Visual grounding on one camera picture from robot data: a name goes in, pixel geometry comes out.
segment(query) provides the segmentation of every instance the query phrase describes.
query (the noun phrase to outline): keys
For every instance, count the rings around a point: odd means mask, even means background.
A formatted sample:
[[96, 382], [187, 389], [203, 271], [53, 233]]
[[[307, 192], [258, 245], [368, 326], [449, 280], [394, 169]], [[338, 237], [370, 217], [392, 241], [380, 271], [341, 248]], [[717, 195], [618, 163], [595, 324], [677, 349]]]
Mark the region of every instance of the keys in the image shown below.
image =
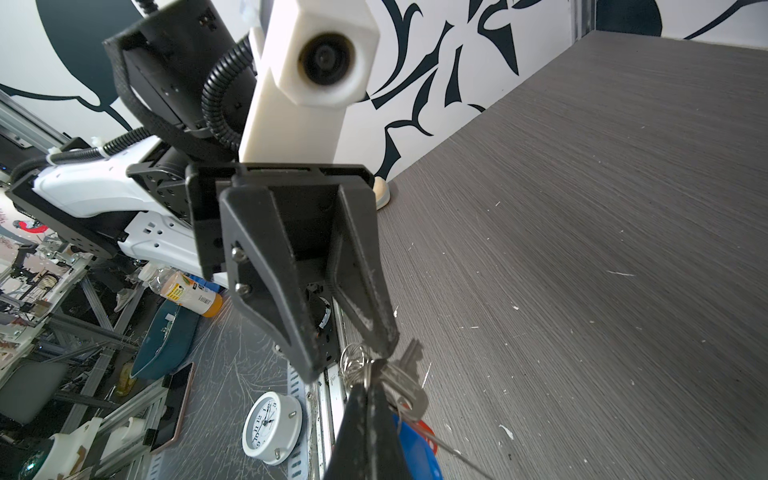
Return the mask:
[[419, 362], [424, 359], [424, 347], [422, 343], [417, 339], [412, 339], [408, 344], [406, 351], [400, 357], [400, 360], [396, 362], [400, 369], [407, 373], [416, 382], [419, 381]]
[[349, 388], [356, 383], [362, 383], [366, 389], [372, 382], [382, 382], [387, 385], [399, 395], [395, 399], [388, 392], [389, 404], [399, 410], [403, 418], [418, 422], [429, 407], [429, 397], [419, 385], [416, 372], [421, 356], [421, 343], [418, 340], [412, 340], [406, 349], [406, 354], [400, 360], [391, 363], [386, 359], [373, 359], [363, 344], [355, 344], [344, 349], [339, 366], [344, 382]]

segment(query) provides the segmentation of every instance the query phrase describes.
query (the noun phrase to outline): white alarm clock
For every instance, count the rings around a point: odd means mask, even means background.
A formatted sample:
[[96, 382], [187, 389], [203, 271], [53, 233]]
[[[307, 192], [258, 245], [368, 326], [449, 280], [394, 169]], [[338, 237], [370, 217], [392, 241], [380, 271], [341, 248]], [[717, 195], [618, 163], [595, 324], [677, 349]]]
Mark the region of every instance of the white alarm clock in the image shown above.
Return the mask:
[[292, 396], [267, 392], [253, 404], [243, 427], [243, 450], [267, 465], [290, 455], [301, 430], [301, 405]]

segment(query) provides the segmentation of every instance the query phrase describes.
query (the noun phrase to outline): white sneaker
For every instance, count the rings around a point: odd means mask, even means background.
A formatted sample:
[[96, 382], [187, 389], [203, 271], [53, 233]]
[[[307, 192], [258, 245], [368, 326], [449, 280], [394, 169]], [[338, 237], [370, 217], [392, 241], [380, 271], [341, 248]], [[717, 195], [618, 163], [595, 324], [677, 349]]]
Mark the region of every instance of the white sneaker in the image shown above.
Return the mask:
[[126, 305], [128, 305], [128, 302], [131, 301], [131, 297], [133, 297], [134, 291], [129, 290], [127, 288], [123, 288], [118, 292], [118, 304], [115, 306], [114, 311], [119, 312], [123, 308], [125, 308]]

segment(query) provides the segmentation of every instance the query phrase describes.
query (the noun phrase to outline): screw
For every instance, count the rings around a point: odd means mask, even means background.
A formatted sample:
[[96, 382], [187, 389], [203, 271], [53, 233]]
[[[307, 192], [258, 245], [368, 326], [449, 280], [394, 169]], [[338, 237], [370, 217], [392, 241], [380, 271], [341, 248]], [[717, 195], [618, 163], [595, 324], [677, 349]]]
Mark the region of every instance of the screw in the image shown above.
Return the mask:
[[248, 257], [246, 257], [245, 252], [243, 252], [243, 249], [240, 247], [232, 247], [232, 260], [242, 263], [246, 260], [248, 260]]
[[246, 296], [248, 293], [250, 293], [250, 285], [246, 285], [245, 283], [236, 283], [235, 292], [237, 292], [237, 294], [240, 296]]

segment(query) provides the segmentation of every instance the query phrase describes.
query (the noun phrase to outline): plastic bottle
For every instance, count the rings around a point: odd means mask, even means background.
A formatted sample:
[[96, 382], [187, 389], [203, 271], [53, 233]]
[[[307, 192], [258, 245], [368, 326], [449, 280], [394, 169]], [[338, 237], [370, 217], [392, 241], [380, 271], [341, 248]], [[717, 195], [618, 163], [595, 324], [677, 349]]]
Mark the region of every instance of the plastic bottle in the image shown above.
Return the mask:
[[211, 317], [221, 310], [221, 295], [170, 266], [149, 262], [141, 269], [139, 280], [157, 295], [202, 316]]

